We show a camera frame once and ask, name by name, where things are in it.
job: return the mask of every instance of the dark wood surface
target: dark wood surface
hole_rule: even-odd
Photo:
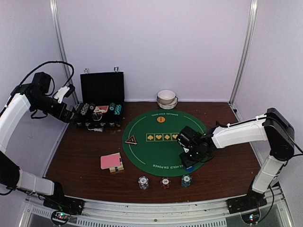
[[[69,196],[85,199],[161,203],[205,201],[245,194],[259,171],[258,161],[247,144],[215,151],[215,157],[193,172],[190,187],[181,186],[180,177],[171,178],[171,187],[162,189],[160,177],[135,167],[125,156],[122,135],[127,124],[138,115],[158,109],[157,103],[126,103],[121,128],[104,132],[88,131],[70,125],[48,170],[47,179],[61,182]],[[177,110],[200,119],[206,127],[237,122],[227,103],[178,103]],[[125,170],[111,174],[100,169],[100,156],[120,152]],[[138,186],[138,178],[150,180],[148,190]]]

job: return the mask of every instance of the metal frame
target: metal frame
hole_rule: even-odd
[[[58,41],[58,47],[59,47],[61,60],[67,62],[66,53],[65,53],[65,49],[64,49],[64,45],[63,45],[62,34],[61,34],[60,22],[59,22],[57,1],[50,0],[50,7],[51,7],[52,18],[53,18],[53,26],[55,28],[56,35],[57,35],[57,41]],[[71,76],[68,66],[63,65],[63,69],[64,69],[66,79],[68,79]],[[72,93],[72,98],[75,102],[75,105],[79,103],[76,92]]]
[[[273,188],[275,204],[284,227],[293,227],[292,219],[279,186]],[[268,208],[272,202],[270,190],[265,196],[268,204],[261,209]],[[27,196],[26,206],[19,219],[20,227],[28,227],[29,217],[36,214],[42,218],[50,218],[52,209],[43,207],[43,201],[36,196]],[[117,227],[194,227],[211,226],[207,223],[226,223],[228,217],[239,216],[240,213],[229,214],[226,198],[182,203],[120,203],[85,200],[82,215],[72,216],[69,224],[81,227],[117,226]]]
[[[235,84],[233,86],[232,96],[229,100],[229,103],[231,106],[234,105],[235,98],[238,93],[240,82],[241,82],[241,79],[242,79],[242,76],[244,73],[244,69],[245,69],[245,65],[246,65],[246,61],[247,61],[247,57],[248,57],[248,53],[249,53],[249,48],[250,48],[252,36],[254,33],[254,29],[255,29],[256,18],[257,18],[257,9],[258,9],[258,0],[251,0],[250,15],[249,15],[248,24],[247,24],[247,31],[246,31],[245,41],[244,41],[242,57],[241,57],[240,65],[238,68],[237,78],[236,78]]]

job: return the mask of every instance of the metal base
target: metal base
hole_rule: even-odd
[[[226,203],[230,214],[253,210],[267,205],[267,200],[264,197],[261,200],[258,200],[258,203],[256,201],[257,200],[255,198],[244,195],[241,197],[228,199]]]
[[[55,201],[45,199],[43,202],[43,206],[52,208],[54,210],[62,211],[63,213],[66,214],[81,215],[84,207],[84,201],[70,197],[65,197],[64,206],[62,206]]]

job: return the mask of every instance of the white bowl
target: white bowl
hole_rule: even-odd
[[[169,104],[169,105],[164,105],[164,104],[160,103],[159,100],[157,100],[157,103],[158,103],[160,108],[162,108],[164,110],[171,110],[171,109],[176,107],[176,105],[178,103],[178,98],[175,97],[174,100],[172,101],[172,103]]]
[[[162,90],[158,92],[158,100],[164,105],[171,104],[176,97],[175,92],[170,90]]]

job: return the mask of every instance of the poker table mat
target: poker table mat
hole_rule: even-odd
[[[176,141],[179,132],[189,126],[200,133],[206,126],[194,116],[177,110],[154,110],[133,119],[123,134],[123,149],[129,160],[139,169],[152,175],[174,177],[189,174],[204,163],[197,163],[191,171],[184,169],[179,154],[184,152]],[[134,136],[137,145],[127,144]]]

